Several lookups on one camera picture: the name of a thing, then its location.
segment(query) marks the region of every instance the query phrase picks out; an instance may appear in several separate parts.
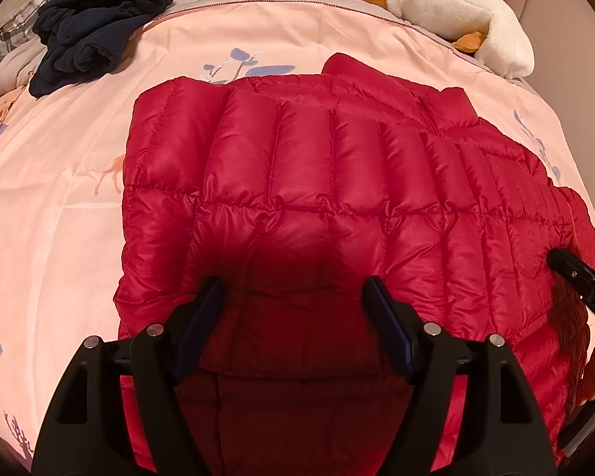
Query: hand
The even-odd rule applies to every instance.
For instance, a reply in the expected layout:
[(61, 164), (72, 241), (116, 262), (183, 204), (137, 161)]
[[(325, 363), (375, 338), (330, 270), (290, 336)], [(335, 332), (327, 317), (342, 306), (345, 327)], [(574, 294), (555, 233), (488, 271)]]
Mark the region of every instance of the hand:
[(579, 382), (576, 394), (576, 406), (583, 406), (587, 401), (595, 400), (595, 350), (584, 369), (584, 377)]

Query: black clamp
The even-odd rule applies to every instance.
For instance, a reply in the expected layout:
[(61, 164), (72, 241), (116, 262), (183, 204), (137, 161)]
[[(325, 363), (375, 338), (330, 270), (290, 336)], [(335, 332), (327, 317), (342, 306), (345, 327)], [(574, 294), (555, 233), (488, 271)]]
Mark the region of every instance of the black clamp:
[[(162, 476), (209, 476), (173, 386), (192, 373), (221, 313), (224, 289), (211, 278), (193, 302), (135, 338), (77, 350), (52, 397), (38, 437), (33, 476), (146, 476), (134, 462), (120, 376), (134, 378), (143, 429)], [(363, 304), (394, 370), (414, 384), (380, 476), (428, 476), (457, 375), (468, 376), (454, 461), (439, 476), (553, 476), (551, 446), (537, 402), (505, 339), (451, 336), (392, 299), (378, 277)]]
[[(547, 264), (566, 279), (579, 293), (582, 302), (595, 313), (595, 270), (565, 249), (552, 249)], [(595, 400), (580, 407), (572, 421), (560, 432), (558, 444), (566, 456), (578, 447), (595, 430)]]

